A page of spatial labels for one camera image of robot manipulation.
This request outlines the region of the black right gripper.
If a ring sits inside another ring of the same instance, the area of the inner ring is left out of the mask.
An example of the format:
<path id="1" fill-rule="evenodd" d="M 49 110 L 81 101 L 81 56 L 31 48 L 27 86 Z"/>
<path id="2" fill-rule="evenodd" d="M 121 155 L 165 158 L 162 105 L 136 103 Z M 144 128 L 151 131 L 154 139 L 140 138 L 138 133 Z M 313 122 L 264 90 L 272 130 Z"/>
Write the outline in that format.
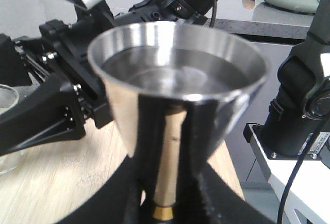
<path id="1" fill-rule="evenodd" d="M 184 0 L 143 0 L 129 8 L 128 13 L 113 16 L 105 1 L 90 10 L 75 8 L 77 21 L 72 26 L 51 20 L 39 27 L 39 38 L 20 37 L 17 46 L 24 50 L 26 62 L 39 73 L 49 66 L 42 57 L 55 57 L 60 74 L 51 74 L 32 94 L 16 105 L 7 116 L 11 123 L 13 150 L 23 150 L 46 143 L 79 140 L 86 134 L 87 118 L 100 129 L 112 121 L 105 97 L 104 84 L 87 62 L 87 48 L 99 34 L 116 26 L 183 19 L 192 24 L 205 24 L 205 15 Z M 69 80 L 82 86 L 80 104 Z M 30 86 L 32 81 L 6 34 L 1 34 L 1 84 Z"/>

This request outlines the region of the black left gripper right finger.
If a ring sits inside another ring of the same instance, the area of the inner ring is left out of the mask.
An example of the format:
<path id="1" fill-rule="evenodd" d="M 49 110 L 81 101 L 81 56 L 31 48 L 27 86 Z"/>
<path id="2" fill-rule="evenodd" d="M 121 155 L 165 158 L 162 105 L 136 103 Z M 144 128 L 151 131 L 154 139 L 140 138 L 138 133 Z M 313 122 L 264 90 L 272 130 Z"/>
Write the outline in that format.
<path id="1" fill-rule="evenodd" d="M 181 190 L 174 223 L 272 223 L 242 200 L 207 163 L 248 107 L 247 102 L 208 100 L 183 103 Z"/>

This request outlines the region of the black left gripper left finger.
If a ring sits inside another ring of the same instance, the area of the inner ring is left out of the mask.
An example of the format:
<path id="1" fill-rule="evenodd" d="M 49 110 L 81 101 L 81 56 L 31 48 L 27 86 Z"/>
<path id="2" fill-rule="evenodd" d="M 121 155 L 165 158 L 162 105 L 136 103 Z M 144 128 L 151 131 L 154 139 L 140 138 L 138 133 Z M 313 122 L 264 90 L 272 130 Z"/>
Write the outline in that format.
<path id="1" fill-rule="evenodd" d="M 153 218 L 153 196 L 163 131 L 164 102 L 140 95 L 133 157 L 126 157 L 105 185 L 60 223 L 159 223 Z"/>

